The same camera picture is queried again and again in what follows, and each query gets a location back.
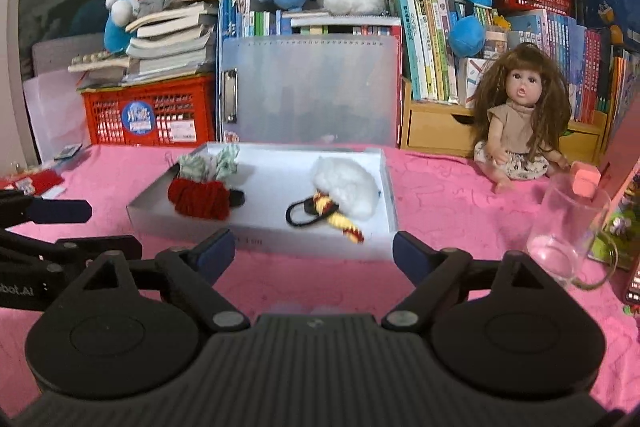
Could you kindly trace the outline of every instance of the dark blue cardboard box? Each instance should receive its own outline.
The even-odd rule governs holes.
[[[640,0],[584,0],[584,25],[609,28],[612,44],[640,52]]]

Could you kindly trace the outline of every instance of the white box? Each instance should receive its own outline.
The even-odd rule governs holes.
[[[458,98],[460,105],[473,109],[473,95],[478,83],[482,80],[482,73],[488,68],[492,60],[485,58],[461,58],[458,69]]]
[[[332,257],[340,259],[391,260],[392,242],[398,231],[393,191],[381,149],[363,152],[314,146],[239,143],[238,172],[228,179],[231,188],[244,191],[245,203],[231,210],[226,221],[181,216],[167,198],[175,168],[165,172],[127,206],[133,228],[140,233],[174,241],[199,243],[216,230],[228,228],[241,250],[266,253]],[[217,154],[225,144],[210,142],[196,151]],[[352,158],[362,165],[378,185],[380,201],[366,221],[353,220],[364,234],[357,245],[327,223],[296,229],[287,224],[287,207],[315,192],[312,168],[320,157]],[[310,219],[302,210],[302,219]]]

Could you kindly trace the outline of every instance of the black ribbed surface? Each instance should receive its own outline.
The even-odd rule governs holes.
[[[548,403],[488,397],[458,383],[417,335],[370,315],[266,315],[218,334],[183,375],[151,393],[90,403],[44,394],[23,427],[589,427],[587,395]]]

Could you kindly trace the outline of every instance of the doll's face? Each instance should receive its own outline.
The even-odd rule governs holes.
[[[542,79],[537,71],[513,70],[506,80],[507,96],[520,105],[535,105],[542,94]]]

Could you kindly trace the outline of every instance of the glass mug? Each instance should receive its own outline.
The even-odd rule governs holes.
[[[563,286],[572,283],[584,290],[602,286],[618,265],[616,245],[602,231],[611,200],[604,190],[592,188],[592,198],[578,196],[570,174],[553,176],[527,239],[527,253],[551,277]],[[577,275],[597,237],[609,250],[609,270],[602,280],[585,283]]]

